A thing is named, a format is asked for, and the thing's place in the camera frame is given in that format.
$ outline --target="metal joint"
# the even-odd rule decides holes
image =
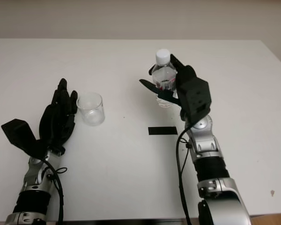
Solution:
[[[203,157],[222,157],[220,145],[212,133],[212,120],[209,115],[196,123],[187,134],[192,142],[193,162]]]
[[[60,156],[54,154],[48,150],[45,158],[54,168],[59,166]],[[41,160],[30,157],[29,158],[29,169],[24,176],[24,184],[21,189],[22,191],[28,190],[41,190],[52,193],[52,181],[47,178],[48,174],[53,174],[50,169],[46,169],[47,165]]]
[[[203,180],[197,187],[201,198],[217,196],[222,191],[219,179]]]
[[[30,225],[34,219],[45,220],[46,215],[38,212],[15,212],[7,217],[5,225]]]

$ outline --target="clear plastic cup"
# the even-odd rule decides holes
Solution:
[[[83,121],[90,126],[97,126],[105,119],[101,95],[88,92],[78,97],[77,107]]]

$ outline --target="table surface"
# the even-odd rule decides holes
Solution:
[[[177,136],[148,135],[154,126],[182,131],[179,108],[160,108],[138,81],[150,79],[159,48],[168,48],[209,82],[213,131],[248,212],[281,213],[281,63],[262,42],[0,39],[0,126],[26,120],[38,137],[40,117],[62,77],[69,90],[103,97],[104,123],[89,127],[77,115],[65,144],[64,219],[184,217]],[[28,158],[0,128],[0,221],[15,206]],[[190,216],[197,217],[200,198],[191,160],[184,183]],[[55,192],[48,219],[57,218]]]

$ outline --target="black cable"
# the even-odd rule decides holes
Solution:
[[[183,138],[183,137],[181,138],[180,142],[181,142],[181,143],[185,143],[185,144],[188,143],[188,141],[187,141],[185,138]]]
[[[57,192],[59,194],[59,215],[58,215],[58,225],[62,225],[63,223],[63,217],[64,217],[64,208],[63,208],[63,205],[64,205],[64,194],[63,194],[63,190],[62,190],[62,186],[61,186],[61,182],[60,182],[60,179],[59,179],[59,176],[58,176],[58,172],[54,169],[54,167],[48,162],[46,161],[45,159],[40,159],[43,163],[45,163],[49,169],[52,171],[53,173],[53,179],[54,181],[53,182],[57,182],[58,184],[58,187],[57,188]]]
[[[181,203],[183,207],[183,211],[185,213],[186,222],[187,225],[192,225],[191,219],[189,218],[184,189],[183,189],[183,182],[182,182],[182,172],[180,167],[180,159],[179,159],[179,143],[182,139],[182,136],[191,128],[191,126],[187,127],[184,131],[181,132],[179,135],[177,142],[176,142],[176,160],[177,160],[177,167],[178,167],[178,177],[179,177],[179,190],[180,190],[180,197],[181,197]]]
[[[56,172],[57,172],[58,174],[65,173],[66,171],[67,171],[67,168],[66,168],[66,167],[61,167],[61,168],[59,168],[59,169],[56,170]],[[56,190],[59,191],[59,188],[58,188],[58,186],[57,186],[57,184],[56,184],[56,179],[54,178],[54,175],[48,174],[48,175],[47,175],[47,178],[49,178],[50,180],[52,180],[52,182],[53,182],[53,184],[54,184]]]
[[[45,172],[46,172],[47,170],[49,170],[49,169],[50,169],[49,167],[46,167],[46,168],[44,169],[44,171],[42,172],[42,177],[44,176]],[[61,168],[58,168],[58,169],[56,170],[56,172],[57,172],[58,174],[65,173],[66,171],[67,171],[67,167],[61,167]]]
[[[187,157],[188,157],[188,153],[189,153],[189,148],[187,148],[187,153],[186,153],[186,156],[185,156],[185,159],[184,159],[184,163],[183,163],[183,166],[182,166],[181,174],[183,173],[183,170],[184,170],[184,167],[185,167],[185,164],[186,164],[186,160],[187,160]]]

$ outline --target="white bottle cap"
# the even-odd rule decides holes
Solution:
[[[156,52],[156,63],[159,66],[167,65],[170,62],[170,52],[167,49],[159,49]]]

